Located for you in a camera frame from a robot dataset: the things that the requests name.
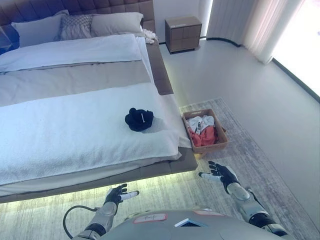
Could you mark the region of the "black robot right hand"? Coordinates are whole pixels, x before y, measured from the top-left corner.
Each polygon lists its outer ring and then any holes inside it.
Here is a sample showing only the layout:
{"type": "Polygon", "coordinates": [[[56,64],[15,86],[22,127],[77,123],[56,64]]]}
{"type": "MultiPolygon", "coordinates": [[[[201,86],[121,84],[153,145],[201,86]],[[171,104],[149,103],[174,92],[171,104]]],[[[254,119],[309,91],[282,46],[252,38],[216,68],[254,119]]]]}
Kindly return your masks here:
{"type": "Polygon", "coordinates": [[[228,186],[233,183],[239,184],[239,180],[236,174],[225,165],[221,165],[213,161],[209,161],[208,164],[210,173],[199,172],[198,176],[210,181],[220,181],[224,187],[225,192],[227,194],[230,194],[227,189],[228,186]]]}

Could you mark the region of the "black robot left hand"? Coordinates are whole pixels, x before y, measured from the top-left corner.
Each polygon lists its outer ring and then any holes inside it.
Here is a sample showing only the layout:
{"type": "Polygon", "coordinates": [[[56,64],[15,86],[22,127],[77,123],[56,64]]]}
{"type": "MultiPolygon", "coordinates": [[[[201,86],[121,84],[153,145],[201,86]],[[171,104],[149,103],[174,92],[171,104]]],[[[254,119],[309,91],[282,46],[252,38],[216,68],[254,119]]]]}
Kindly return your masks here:
{"type": "Polygon", "coordinates": [[[105,205],[106,203],[113,202],[118,205],[124,200],[134,198],[140,194],[138,190],[128,192],[127,186],[128,184],[124,183],[115,188],[110,188],[103,204],[105,205]]]}

